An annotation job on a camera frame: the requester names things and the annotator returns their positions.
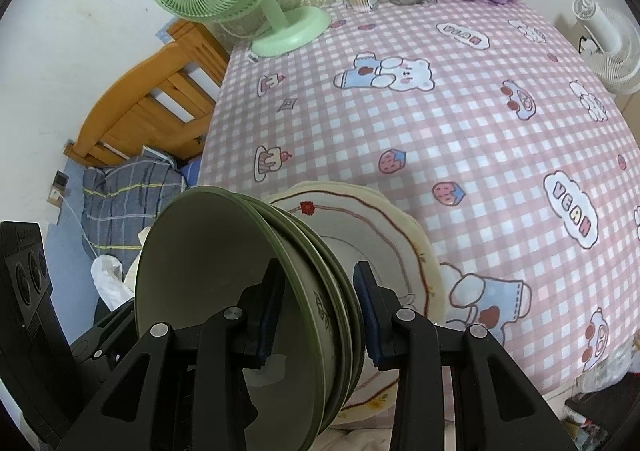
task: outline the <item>white plastic bag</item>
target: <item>white plastic bag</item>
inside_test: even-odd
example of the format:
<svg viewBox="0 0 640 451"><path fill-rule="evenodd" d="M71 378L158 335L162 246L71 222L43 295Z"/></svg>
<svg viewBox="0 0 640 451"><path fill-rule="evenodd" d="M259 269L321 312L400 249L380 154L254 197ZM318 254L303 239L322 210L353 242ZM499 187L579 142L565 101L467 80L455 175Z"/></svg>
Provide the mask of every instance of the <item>white plastic bag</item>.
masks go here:
<svg viewBox="0 0 640 451"><path fill-rule="evenodd" d="M133 292L122 282L122 264L117 257L102 254L91 265L98 294L112 312L133 297Z"/></svg>
<svg viewBox="0 0 640 451"><path fill-rule="evenodd" d="M578 390L592 393L619 383L631 367L633 345L634 338L631 337L620 348L613 350L604 361L581 374L577 381Z"/></svg>

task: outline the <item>red flower on plate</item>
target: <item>red flower on plate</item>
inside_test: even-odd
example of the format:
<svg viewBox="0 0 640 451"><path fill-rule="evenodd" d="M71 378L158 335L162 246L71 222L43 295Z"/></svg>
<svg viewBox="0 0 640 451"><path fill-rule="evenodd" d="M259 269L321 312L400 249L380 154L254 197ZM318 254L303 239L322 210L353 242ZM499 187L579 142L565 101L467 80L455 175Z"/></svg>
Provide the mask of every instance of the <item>red flower on plate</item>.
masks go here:
<svg viewBox="0 0 640 451"><path fill-rule="evenodd" d="M316 206L313 202L300 202L300 212L307 216L312 216L316 212Z"/></svg>

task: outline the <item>wooden headboard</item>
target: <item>wooden headboard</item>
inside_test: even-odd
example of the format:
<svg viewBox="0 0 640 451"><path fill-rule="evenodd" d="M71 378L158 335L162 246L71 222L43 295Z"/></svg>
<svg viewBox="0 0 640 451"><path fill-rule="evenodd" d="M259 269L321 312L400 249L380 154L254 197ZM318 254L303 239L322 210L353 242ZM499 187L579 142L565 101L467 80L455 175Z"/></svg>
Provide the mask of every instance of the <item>wooden headboard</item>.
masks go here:
<svg viewBox="0 0 640 451"><path fill-rule="evenodd" d="M215 101L183 68L196 63L218 86L229 55L201 24L178 20L168 33L173 43L124 74L87 116L76 142L65 155L85 166L113 166L126 155L139 155L143 145L183 160L202 152ZM151 96L164 92L194 117L183 122Z"/></svg>

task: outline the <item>white fan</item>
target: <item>white fan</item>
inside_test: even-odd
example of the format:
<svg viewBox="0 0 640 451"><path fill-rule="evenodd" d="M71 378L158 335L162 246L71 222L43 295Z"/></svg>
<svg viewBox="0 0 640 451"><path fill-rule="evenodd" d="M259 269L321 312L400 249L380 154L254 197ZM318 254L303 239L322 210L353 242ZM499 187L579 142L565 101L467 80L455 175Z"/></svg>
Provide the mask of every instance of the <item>white fan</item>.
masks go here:
<svg viewBox="0 0 640 451"><path fill-rule="evenodd" d="M640 90L640 34L622 12L575 0L574 14L591 36L581 57L612 94Z"/></svg>

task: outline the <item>pink checkered tablecloth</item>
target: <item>pink checkered tablecloth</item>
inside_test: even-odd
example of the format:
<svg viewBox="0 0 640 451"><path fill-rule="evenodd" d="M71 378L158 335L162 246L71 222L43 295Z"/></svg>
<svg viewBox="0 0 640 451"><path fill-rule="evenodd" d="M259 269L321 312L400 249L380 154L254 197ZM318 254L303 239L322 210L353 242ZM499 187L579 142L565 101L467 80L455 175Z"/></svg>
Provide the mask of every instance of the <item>pink checkered tablecloth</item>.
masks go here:
<svg viewBox="0 0 640 451"><path fill-rule="evenodd" d="M484 323L543 393L632 336L640 152L561 34L523 3L329 12L288 55L236 48L199 183L379 190L427 231L449 325Z"/></svg>

